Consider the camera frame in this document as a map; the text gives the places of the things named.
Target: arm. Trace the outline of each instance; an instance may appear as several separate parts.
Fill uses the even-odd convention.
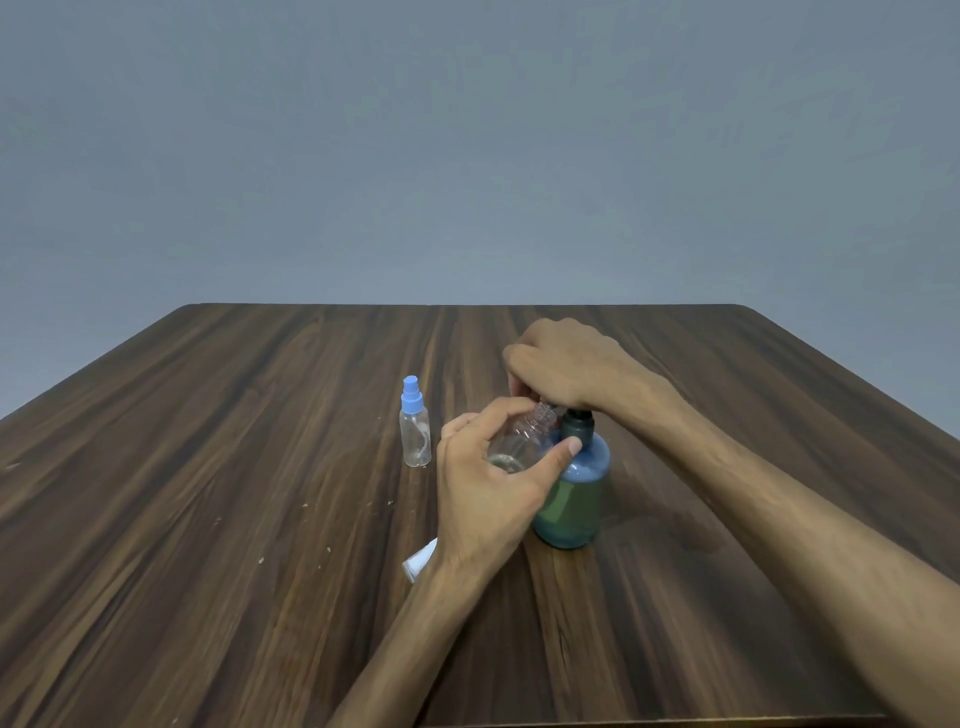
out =
[[[898,715],[960,716],[960,586],[743,447],[610,337],[535,322],[504,351],[516,393],[597,409],[704,500]]]
[[[677,395],[652,421],[642,384],[608,413],[694,489],[778,589],[898,715],[960,719],[960,586],[753,454]]]
[[[413,725],[482,591],[478,579],[431,559],[327,728]]]
[[[491,438],[533,407],[527,398],[501,398],[444,426],[437,445],[437,548],[326,728],[414,724],[460,628],[580,451],[573,437],[523,473],[488,463]]]

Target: small clear bottle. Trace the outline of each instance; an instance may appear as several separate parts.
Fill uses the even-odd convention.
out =
[[[403,444],[403,462],[411,468],[422,468],[430,462],[430,416],[423,406],[423,394],[415,376],[403,379],[400,442]]]
[[[507,422],[487,450],[487,461],[507,473],[519,473],[537,464],[553,447],[557,413],[545,402]]]
[[[600,528],[600,508],[610,475],[610,448],[593,432],[593,413],[568,409],[554,441],[575,435],[583,447],[561,473],[534,518],[534,531],[555,548],[579,548]]]

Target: dark bottle cap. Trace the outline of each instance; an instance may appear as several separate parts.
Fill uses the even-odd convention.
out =
[[[593,413],[588,409],[568,409],[560,421],[560,439],[578,437],[584,449],[593,442]]]

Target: forearm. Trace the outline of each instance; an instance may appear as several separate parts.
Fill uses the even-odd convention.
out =
[[[650,421],[649,392],[639,386],[623,383],[607,411],[684,478],[893,710],[916,725],[954,725],[960,586],[736,443],[679,395]]]
[[[432,561],[327,728],[408,728],[483,585]]]

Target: left hand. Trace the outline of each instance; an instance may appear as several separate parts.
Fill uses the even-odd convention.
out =
[[[447,423],[437,447],[439,567],[465,578],[491,579],[519,545],[551,486],[581,443],[569,437],[533,468],[507,474],[487,462],[487,449],[507,420],[532,410],[525,397],[503,397],[479,414]]]

